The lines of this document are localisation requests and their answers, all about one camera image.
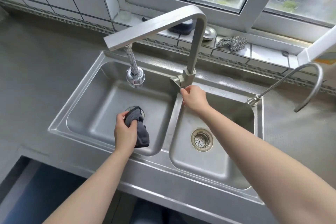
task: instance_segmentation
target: hand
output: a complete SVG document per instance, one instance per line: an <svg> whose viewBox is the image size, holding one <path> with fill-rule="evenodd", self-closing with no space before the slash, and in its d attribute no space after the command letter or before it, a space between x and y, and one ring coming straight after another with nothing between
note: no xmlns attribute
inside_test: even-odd
<svg viewBox="0 0 336 224"><path fill-rule="evenodd" d="M185 89L181 89L181 94L183 97L183 105L189 107L197 114L200 114L202 110L209 106L205 91L199 86L187 86Z"/></svg>
<svg viewBox="0 0 336 224"><path fill-rule="evenodd" d="M114 129L115 138L115 151L123 152L128 157L131 156L135 144L137 143L137 124L136 120L133 120L130 127L127 127L124 122L124 116L128 112L122 112L117 115L117 122Z"/></svg>

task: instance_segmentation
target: dark rag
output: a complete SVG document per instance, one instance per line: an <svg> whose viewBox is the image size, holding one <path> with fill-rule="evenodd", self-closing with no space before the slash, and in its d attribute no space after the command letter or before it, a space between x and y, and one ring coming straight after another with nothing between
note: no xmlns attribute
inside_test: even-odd
<svg viewBox="0 0 336 224"><path fill-rule="evenodd" d="M135 148L142 148L149 146L149 134L146 130L145 125L143 124L144 118L141 115L141 108L139 106L134 107L130 110L125 116L125 124L126 126L130 126L133 120L138 121L138 125L136 127L136 131L138 133L138 137L136 139Z"/></svg>

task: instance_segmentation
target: drain hole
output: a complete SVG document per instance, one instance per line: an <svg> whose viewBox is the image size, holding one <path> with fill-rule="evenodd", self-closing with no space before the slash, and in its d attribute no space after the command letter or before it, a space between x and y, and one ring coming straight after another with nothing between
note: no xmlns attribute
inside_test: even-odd
<svg viewBox="0 0 336 224"><path fill-rule="evenodd" d="M207 130L199 128L192 133L191 143L198 151L208 151L213 145L213 139Z"/></svg>
<svg viewBox="0 0 336 224"><path fill-rule="evenodd" d="M125 110L125 112L126 111L130 111L130 110L132 110L134 107L136 107L136 106L131 106L131 107L128 107L126 110ZM143 111L143 109L140 107L140 109L141 109L141 115L143 116L143 119L145 119L145 112Z"/></svg>

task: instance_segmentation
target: decorative border trim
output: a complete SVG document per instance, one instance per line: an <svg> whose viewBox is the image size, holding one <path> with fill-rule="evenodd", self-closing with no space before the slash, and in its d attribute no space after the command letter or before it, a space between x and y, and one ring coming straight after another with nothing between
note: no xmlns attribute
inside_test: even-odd
<svg viewBox="0 0 336 224"><path fill-rule="evenodd" d="M42 16L42 17L45 17L45 18L65 22L65 23L72 24L72 25L75 25L75 26L88 28L88 29L91 29L91 30L94 30L94 31L105 33L105 34L113 34L113 33L116 32L114 29L109 28L109 27L101 26L101 25L91 23L91 22L87 22L87 21L82 21L82 20L79 20L79 19L76 19L76 18L65 16L65 15L55 14L55 13L45 11L45 10L42 10L42 9L33 8L33 7L28 6L28 5L23 5L23 4L14 2L14 1L0 0L0 5L10 7L10 8L13 8L13 9L17 9L17 10L21 10L21 11L24 11L24 12L28 12L28 13L31 13L31 14L39 15L39 16ZM169 51L181 53L181 54L187 54L187 55L189 54L189 51L186 48L176 46L176 45L172 45L172 44L163 43L163 42L160 42L158 40L152 40L152 39L149 39L149 38L145 38L145 39L140 40L138 42L142 43L142 44L154 46L154 47L157 47L157 48L166 49L166 50L169 50ZM212 60L212 61L216 61L220 64L230 65L230 66L238 68L238 69L243 69L243 70L247 70L247 71L257 73L257 74L260 74L260 75L268 76L268 77L271 77L271 78L276 79L276 80L279 80L279 79L284 77L283 74L278 73L278 72L274 72L274 71L267 70L267 69L262 69L262 68L259 68L259 67L256 67L256 66L240 63L240 62L237 62L237 61L232 61L232 60L229 60L229 59L223 59L221 57L211 56L211 55L205 54L203 52L199 52L199 57L204 59L204 60ZM307 88L312 88L314 86L314 82L310 82L308 80L303 80L303 79L300 79L300 78L288 78L288 79L286 79L286 82L291 83L291 84L295 84L295 85L299 85L299 86L303 86L303 87L307 87ZM320 91L336 96L336 89L333 88L333 87L330 87L330 86L322 86Z"/></svg>

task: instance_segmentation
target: countertop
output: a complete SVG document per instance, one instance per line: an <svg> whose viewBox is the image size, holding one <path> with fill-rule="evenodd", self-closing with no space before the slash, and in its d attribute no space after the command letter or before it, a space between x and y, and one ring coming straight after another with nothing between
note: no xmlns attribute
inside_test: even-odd
<svg viewBox="0 0 336 224"><path fill-rule="evenodd" d="M83 177L109 156L47 132L100 51L107 49L104 36L28 14L0 22L0 182L22 155ZM294 115L297 99L308 93L297 88L280 88L265 96L264 139L336 188L335 97L319 94ZM169 172L132 159L118 188L211 223L276 223L263 204L217 188L204 189L184 177L172 179Z"/></svg>

